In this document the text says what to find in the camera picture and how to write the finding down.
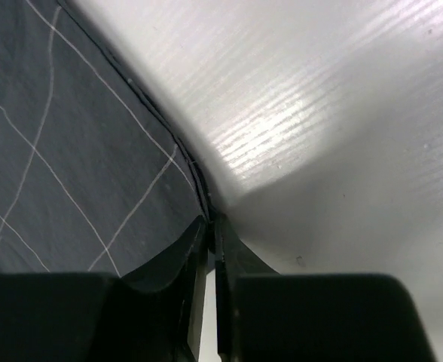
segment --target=dark fabric with white lines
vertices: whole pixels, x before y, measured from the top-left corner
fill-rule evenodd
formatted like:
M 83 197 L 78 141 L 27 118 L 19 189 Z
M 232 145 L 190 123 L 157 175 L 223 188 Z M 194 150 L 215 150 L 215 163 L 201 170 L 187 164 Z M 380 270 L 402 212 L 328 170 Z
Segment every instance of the dark fabric with white lines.
M 0 0 L 0 272 L 124 275 L 199 215 L 188 161 L 54 0 Z

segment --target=white surface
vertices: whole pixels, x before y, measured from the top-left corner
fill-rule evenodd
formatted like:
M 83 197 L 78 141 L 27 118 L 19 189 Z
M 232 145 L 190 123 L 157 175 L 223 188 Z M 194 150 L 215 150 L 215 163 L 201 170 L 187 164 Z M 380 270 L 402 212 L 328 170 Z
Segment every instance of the white surface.
M 199 362 L 221 362 L 216 344 L 215 271 L 206 276 L 205 305 L 201 327 Z
M 443 0 L 73 0 L 283 272 L 388 272 L 443 360 Z

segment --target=plaid fabric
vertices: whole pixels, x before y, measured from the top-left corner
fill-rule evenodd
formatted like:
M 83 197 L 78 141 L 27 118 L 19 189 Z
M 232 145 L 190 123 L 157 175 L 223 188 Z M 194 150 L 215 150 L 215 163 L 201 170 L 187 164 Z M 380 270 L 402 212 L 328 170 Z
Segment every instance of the plaid fabric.
M 170 132 L 55 0 L 0 1 L 0 272 L 124 275 L 201 213 L 194 190 Z

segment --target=dark gray fabric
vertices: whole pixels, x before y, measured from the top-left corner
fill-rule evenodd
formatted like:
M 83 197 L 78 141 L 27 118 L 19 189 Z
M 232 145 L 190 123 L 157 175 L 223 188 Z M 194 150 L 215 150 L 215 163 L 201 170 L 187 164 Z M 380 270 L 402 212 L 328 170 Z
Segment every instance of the dark gray fabric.
M 0 1 L 0 272 L 126 274 L 200 214 L 194 190 L 168 130 L 54 0 Z

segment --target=black plastic piece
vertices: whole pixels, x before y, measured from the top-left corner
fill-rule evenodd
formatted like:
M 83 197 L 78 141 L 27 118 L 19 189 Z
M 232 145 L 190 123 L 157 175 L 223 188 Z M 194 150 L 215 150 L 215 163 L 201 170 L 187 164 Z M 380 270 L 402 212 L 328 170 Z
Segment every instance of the black plastic piece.
M 434 356 L 407 290 L 387 275 L 278 275 L 215 224 L 223 361 L 421 361 Z
M 432 362 L 406 289 L 385 275 L 278 275 L 224 217 L 215 223 L 223 361 Z M 206 223 L 122 279 L 0 275 L 0 360 L 195 362 Z
M 0 360 L 194 362 L 204 235 L 199 217 L 123 280 L 89 273 L 0 275 Z

